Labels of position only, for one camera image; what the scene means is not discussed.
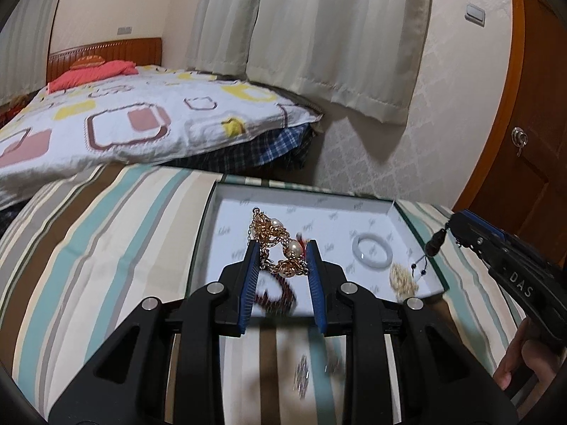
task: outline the curtain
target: curtain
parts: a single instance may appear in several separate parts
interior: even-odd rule
[[[45,86],[58,0],[20,0],[0,32],[0,104]]]
[[[244,75],[259,0],[199,0],[186,66]]]
[[[405,124],[430,0],[260,0],[250,80]]]

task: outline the bedspread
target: bedspread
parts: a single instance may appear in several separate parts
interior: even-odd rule
[[[0,130],[0,209],[101,163],[158,164],[320,119],[271,90],[186,70],[138,67],[48,95]]]
[[[0,241],[0,360],[42,415],[143,298],[186,295],[203,211],[219,181],[262,183],[148,165],[99,166],[46,185],[12,223]],[[399,206],[425,241],[450,215],[430,204]],[[436,264],[449,290],[432,307],[493,372],[522,310],[450,234]],[[324,367],[330,353],[345,359],[344,338],[323,339],[307,326],[249,328],[240,339],[222,338],[220,353],[228,425],[341,423],[344,378],[327,376]],[[302,401],[293,377],[303,355],[311,384]]]

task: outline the headboard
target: headboard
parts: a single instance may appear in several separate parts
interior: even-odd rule
[[[47,57],[47,82],[50,82],[69,70],[77,59],[83,56],[103,56],[107,61],[134,61],[139,66],[162,63],[161,38],[133,38],[105,41],[83,45],[64,51],[53,52]]]

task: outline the wooden door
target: wooden door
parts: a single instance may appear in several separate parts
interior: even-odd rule
[[[470,209],[560,263],[567,252],[567,29],[545,0],[524,0],[524,7],[514,111]],[[527,134],[520,156],[511,139],[517,126]]]

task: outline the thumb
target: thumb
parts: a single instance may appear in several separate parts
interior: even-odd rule
[[[546,345],[537,340],[528,340],[522,347],[526,366],[534,371],[545,388],[549,387],[559,372],[560,359]]]

